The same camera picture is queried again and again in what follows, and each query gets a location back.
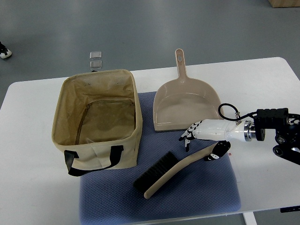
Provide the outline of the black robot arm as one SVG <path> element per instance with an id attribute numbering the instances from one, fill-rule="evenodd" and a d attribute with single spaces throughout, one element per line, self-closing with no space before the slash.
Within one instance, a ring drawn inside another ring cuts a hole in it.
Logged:
<path id="1" fill-rule="evenodd" d="M 276 156 L 300 164 L 300 116 L 288 112 L 288 108 L 258 109 L 242 118 L 250 117 L 254 124 L 247 128 L 247 134 L 258 141 L 264 141 L 265 130 L 275 130 Z"/>

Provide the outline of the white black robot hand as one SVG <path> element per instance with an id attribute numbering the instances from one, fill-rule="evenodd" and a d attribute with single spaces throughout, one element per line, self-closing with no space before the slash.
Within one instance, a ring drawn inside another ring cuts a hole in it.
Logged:
<path id="1" fill-rule="evenodd" d="M 231 140 L 247 140 L 245 122 L 237 124 L 235 121 L 205 119 L 192 124 L 179 138 L 185 141 L 186 151 L 189 151 L 189 144 L 194 139 L 216 141 L 212 152 L 204 160 L 217 160 L 228 152 Z"/>

